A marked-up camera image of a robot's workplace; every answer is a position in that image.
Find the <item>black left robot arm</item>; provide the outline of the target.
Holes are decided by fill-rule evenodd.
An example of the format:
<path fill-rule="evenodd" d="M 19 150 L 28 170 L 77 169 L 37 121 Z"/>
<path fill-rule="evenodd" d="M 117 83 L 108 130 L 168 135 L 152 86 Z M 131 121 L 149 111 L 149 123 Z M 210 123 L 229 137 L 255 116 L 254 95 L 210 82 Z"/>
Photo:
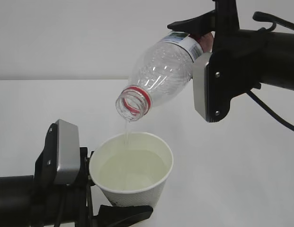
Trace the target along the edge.
<path fill-rule="evenodd" d="M 0 177 L 0 227 L 45 227 L 74 223 L 76 227 L 129 227 L 151 217 L 148 205 L 114 207 L 101 205 L 93 214 L 87 147 L 80 148 L 80 171 L 74 184 L 38 186 L 43 155 L 35 163 L 35 174 Z"/>

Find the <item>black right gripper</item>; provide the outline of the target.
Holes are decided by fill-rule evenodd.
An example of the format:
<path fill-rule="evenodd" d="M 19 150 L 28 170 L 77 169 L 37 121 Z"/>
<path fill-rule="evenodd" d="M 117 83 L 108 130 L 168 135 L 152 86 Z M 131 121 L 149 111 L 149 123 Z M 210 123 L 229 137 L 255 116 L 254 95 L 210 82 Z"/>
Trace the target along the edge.
<path fill-rule="evenodd" d="M 263 29 L 240 29 L 235 0 L 216 0 L 215 10 L 173 22 L 167 29 L 199 37 L 215 31 L 212 61 L 262 61 Z"/>

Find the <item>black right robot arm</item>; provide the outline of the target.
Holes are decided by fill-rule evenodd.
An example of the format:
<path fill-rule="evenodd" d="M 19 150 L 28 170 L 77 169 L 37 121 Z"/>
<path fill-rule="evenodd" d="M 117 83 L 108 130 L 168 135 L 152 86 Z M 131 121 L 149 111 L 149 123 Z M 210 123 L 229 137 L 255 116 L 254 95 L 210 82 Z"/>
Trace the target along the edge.
<path fill-rule="evenodd" d="M 236 1 L 217 0 L 214 10 L 167 27 L 197 36 L 215 33 L 208 71 L 219 74 L 216 86 L 246 91 L 263 83 L 294 90 L 294 23 L 261 11 L 253 19 L 271 26 L 241 29 Z"/>

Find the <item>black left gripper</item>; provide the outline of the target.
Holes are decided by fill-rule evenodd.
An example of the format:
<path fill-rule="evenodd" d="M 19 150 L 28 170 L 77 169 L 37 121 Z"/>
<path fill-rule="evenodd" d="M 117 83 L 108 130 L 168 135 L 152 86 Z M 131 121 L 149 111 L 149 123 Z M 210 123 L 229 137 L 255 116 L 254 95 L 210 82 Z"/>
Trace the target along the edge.
<path fill-rule="evenodd" d="M 60 227 L 74 223 L 76 227 L 130 227 L 147 220 L 153 207 L 114 207 L 101 205 L 93 216 L 91 187 L 94 185 L 89 173 L 88 148 L 80 147 L 79 182 L 72 185 L 52 185 L 46 190 L 35 191 L 31 199 L 30 226 Z"/>

